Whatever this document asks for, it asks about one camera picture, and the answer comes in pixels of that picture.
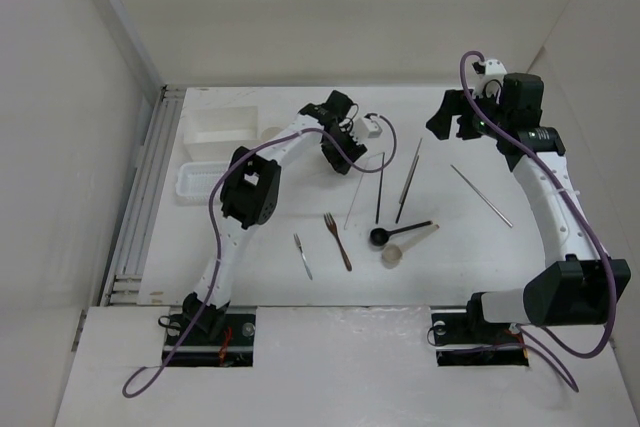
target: spoon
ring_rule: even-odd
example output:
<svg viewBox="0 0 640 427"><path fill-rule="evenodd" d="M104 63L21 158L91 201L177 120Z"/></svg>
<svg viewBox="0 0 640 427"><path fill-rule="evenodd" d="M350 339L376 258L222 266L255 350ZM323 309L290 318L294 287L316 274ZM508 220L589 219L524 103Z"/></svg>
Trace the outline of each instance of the spoon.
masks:
<svg viewBox="0 0 640 427"><path fill-rule="evenodd" d="M426 222L409 225L407 227L402 227L401 229L396 229L396 230L387 230L387 229L383 229L382 227L377 227L373 229L369 234L369 240L376 247L382 247L384 244L389 242L389 237L391 237L392 235L396 235L401 232L407 232L413 229L419 229L420 227L426 227L427 225L431 225L431 224L433 224L433 222L431 222L430 220L427 220Z"/></svg>
<svg viewBox="0 0 640 427"><path fill-rule="evenodd" d="M402 245L389 244L382 251L382 260L392 266L395 267L402 260L402 256L404 253L409 250L411 247L416 245L418 242L426 239L429 235L438 230L440 226L438 224L434 225L431 229L428 229L422 234L416 235L413 239L405 242Z"/></svg>

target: beige ladle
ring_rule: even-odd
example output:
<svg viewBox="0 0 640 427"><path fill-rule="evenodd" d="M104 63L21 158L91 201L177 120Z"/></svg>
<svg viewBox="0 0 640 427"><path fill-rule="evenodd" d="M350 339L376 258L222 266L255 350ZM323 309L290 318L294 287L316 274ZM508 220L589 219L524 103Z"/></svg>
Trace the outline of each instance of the beige ladle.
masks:
<svg viewBox="0 0 640 427"><path fill-rule="evenodd" d="M439 228L439 225L434 224L425 228L423 232L408 240L404 244L387 244L387 246L382 251L382 260L386 264L395 267L400 263L400 261L402 260L402 256L407 250L429 237L429 235L433 234Z"/></svg>

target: metal fork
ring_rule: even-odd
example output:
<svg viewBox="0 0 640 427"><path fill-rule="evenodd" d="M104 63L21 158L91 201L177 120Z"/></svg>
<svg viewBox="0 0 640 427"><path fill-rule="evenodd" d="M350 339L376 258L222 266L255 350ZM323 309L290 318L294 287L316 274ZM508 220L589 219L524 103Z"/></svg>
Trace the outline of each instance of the metal fork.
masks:
<svg viewBox="0 0 640 427"><path fill-rule="evenodd" d="M347 270L351 272L353 267L351 267L351 261L349 260L349 256L345 252L344 247L342 247L342 242L340 242L340 237L338 236L338 225L336 224L336 221L333 218L333 215L331 215L329 212L324 214L324 223L327 225L327 229L329 229L329 232L331 232L335 237L336 242L338 243L338 247L340 247L340 253L342 254L342 260L344 261L344 265L347 268Z"/></svg>

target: white tray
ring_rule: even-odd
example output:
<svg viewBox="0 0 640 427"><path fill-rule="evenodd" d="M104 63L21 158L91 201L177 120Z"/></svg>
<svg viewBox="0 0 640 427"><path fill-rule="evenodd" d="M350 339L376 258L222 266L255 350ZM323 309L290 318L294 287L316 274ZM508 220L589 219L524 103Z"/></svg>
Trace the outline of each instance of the white tray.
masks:
<svg viewBox="0 0 640 427"><path fill-rule="evenodd" d="M228 162L188 162L178 170L176 195L185 205L205 205L215 183L229 168Z"/></svg>

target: fork handle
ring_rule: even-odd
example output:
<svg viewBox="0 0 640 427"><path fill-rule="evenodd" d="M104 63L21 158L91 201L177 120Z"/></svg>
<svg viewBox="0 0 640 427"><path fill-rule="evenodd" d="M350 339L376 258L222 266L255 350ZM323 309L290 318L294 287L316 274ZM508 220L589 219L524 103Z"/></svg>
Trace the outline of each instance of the fork handle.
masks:
<svg viewBox="0 0 640 427"><path fill-rule="evenodd" d="M334 234L333 236L336 238L336 242L338 242L338 247L340 247L340 253L342 254L342 260L344 261L344 265L347 268L347 270L351 272L353 267L351 266L351 261L349 260L349 256L345 252L344 247L342 247L342 242L340 242L340 237L338 237L337 234Z"/></svg>

